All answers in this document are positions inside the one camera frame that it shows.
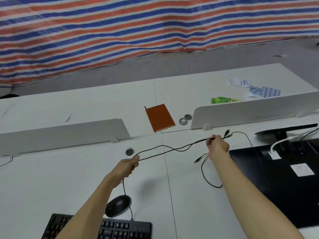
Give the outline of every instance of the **striped tarpaulin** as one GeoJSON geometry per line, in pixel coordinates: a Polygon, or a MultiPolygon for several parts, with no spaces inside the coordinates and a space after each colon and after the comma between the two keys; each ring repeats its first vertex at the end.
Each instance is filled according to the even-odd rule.
{"type": "Polygon", "coordinates": [[[319,32],[319,0],[0,0],[0,86],[319,32]]]}

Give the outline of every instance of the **gray floor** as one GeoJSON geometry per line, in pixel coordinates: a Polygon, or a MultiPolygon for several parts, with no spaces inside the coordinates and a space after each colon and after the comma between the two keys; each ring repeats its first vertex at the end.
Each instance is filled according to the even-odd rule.
{"type": "Polygon", "coordinates": [[[11,93],[23,96],[273,63],[283,64],[315,88],[319,88],[318,42],[319,38],[308,38],[208,52],[157,53],[120,64],[17,86],[11,93]],[[287,57],[274,57],[281,54],[287,57]]]}

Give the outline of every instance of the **keyboard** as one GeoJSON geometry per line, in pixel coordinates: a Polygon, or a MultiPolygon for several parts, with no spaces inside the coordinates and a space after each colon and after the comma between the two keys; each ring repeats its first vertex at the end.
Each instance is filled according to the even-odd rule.
{"type": "MultiPolygon", "coordinates": [[[[54,239],[72,215],[52,214],[42,239],[54,239]]],[[[103,218],[97,239],[151,239],[152,223],[103,218]]]]}

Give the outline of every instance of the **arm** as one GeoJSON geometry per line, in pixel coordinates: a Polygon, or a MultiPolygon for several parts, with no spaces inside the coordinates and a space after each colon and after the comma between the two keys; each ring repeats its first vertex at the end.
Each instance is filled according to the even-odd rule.
{"type": "Polygon", "coordinates": [[[221,136],[206,140],[229,203],[248,239],[304,239],[287,217],[239,170],[221,136]]]}
{"type": "Polygon", "coordinates": [[[66,224],[56,239],[96,239],[112,190],[138,166],[139,156],[121,160],[66,224]]]}

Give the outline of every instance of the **computer monitor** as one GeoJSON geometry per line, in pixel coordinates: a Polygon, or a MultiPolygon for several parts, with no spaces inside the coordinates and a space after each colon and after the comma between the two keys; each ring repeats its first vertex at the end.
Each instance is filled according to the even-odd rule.
{"type": "MultiPolygon", "coordinates": [[[[317,124],[258,132],[274,134],[276,141],[287,131],[317,124]]],[[[229,151],[243,174],[297,227],[319,225],[319,139],[287,142],[279,149],[282,159],[272,160],[271,145],[229,151]],[[291,165],[306,164],[314,175],[299,177],[291,165]]]]}

